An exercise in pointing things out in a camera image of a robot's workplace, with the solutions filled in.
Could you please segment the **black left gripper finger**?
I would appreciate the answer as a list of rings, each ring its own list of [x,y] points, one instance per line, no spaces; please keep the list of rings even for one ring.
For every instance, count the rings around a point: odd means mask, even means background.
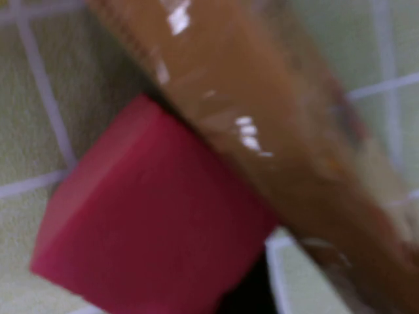
[[[266,253],[262,253],[240,284],[224,296],[224,313],[276,314]]]

